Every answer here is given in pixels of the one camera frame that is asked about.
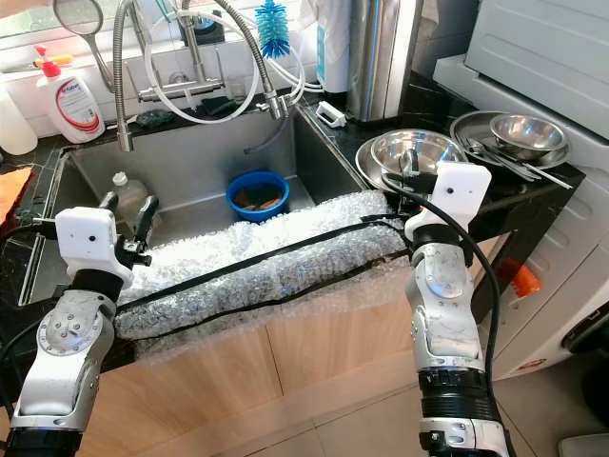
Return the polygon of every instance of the red bottle cap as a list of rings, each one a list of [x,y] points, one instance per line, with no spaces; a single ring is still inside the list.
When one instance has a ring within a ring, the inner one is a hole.
[[[47,48],[40,45],[36,45],[34,46],[34,48],[40,54],[42,60],[44,61],[40,66],[40,70],[42,70],[45,76],[47,76],[48,78],[52,78],[53,76],[59,76],[61,74],[61,69],[55,62],[47,58]]]

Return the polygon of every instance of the dish soap bottle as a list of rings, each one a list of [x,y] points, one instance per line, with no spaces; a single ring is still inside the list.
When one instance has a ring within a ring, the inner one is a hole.
[[[34,46],[43,58],[45,77],[36,87],[43,94],[43,104],[50,121],[71,143],[86,143],[101,135],[106,127],[91,91],[78,76],[62,74],[47,57],[44,46]]]
[[[148,192],[146,187],[136,179],[128,179],[124,171],[119,171],[112,177],[114,191],[118,195],[118,211],[121,219],[131,231],[135,228],[137,213],[144,204]]]

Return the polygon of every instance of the soap dispenser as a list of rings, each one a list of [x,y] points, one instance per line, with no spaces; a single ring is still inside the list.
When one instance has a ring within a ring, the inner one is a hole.
[[[44,46],[35,46],[43,58],[44,77],[36,87],[50,121],[71,143],[86,143],[101,135],[106,127],[102,113],[85,82],[78,76],[62,73],[46,56]]]

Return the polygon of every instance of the flexible metal hose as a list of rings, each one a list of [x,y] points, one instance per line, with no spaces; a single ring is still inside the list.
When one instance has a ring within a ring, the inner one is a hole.
[[[114,31],[112,34],[112,71],[114,73],[114,103],[116,105],[116,134],[123,151],[132,150],[125,115],[125,96],[123,88],[123,27],[125,17],[133,0],[121,0],[114,16]]]

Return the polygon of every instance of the plastic bottle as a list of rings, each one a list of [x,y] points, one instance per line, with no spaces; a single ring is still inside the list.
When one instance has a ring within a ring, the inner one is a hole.
[[[36,133],[9,93],[0,86],[0,148],[9,154],[21,155],[30,152],[37,145]]]
[[[309,0],[317,17],[317,79],[326,92],[349,90],[350,0]]]
[[[97,138],[106,127],[91,91],[78,76],[62,74],[59,66],[45,56],[44,46],[35,48],[44,60],[41,69],[45,74],[36,87],[50,121],[71,143]]]
[[[118,194],[117,211],[131,230],[135,227],[137,213],[144,204],[148,192],[146,187],[135,179],[128,179],[124,171],[112,177],[114,191]]]

